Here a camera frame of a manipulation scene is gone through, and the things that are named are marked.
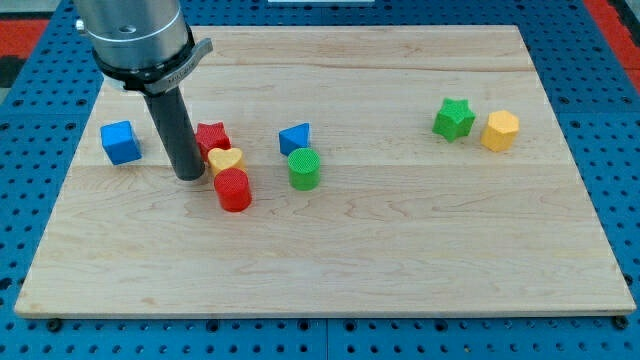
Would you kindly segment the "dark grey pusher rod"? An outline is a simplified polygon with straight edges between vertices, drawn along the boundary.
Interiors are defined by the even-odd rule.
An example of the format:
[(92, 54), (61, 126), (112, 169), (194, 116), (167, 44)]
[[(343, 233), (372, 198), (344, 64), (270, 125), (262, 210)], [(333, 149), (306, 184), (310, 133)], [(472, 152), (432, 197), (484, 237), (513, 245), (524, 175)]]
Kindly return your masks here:
[(199, 179), (205, 166), (180, 89), (145, 95), (144, 101), (176, 177), (182, 181)]

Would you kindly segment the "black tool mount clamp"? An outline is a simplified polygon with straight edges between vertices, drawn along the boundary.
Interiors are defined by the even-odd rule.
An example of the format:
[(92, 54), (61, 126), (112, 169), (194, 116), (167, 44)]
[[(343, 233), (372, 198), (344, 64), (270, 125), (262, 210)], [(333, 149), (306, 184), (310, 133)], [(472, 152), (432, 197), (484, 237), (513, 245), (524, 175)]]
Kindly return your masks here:
[(117, 88), (155, 96), (177, 87), (213, 51), (210, 38), (196, 43), (189, 27), (185, 36), (186, 43), (175, 54), (152, 60), (149, 65), (139, 65), (139, 62), (152, 51), (160, 50), (159, 44), (109, 48), (102, 52), (94, 49), (93, 56), (104, 76), (118, 83)]

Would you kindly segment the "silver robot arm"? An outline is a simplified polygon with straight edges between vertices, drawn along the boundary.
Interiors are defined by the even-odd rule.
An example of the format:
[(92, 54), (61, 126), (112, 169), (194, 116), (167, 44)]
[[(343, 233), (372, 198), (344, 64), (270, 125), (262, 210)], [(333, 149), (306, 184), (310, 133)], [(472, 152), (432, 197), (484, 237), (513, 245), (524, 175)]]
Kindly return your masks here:
[(213, 51), (194, 39), (178, 0), (75, 0), (76, 30), (103, 75), (143, 95), (176, 177), (195, 181), (204, 161), (180, 83)]

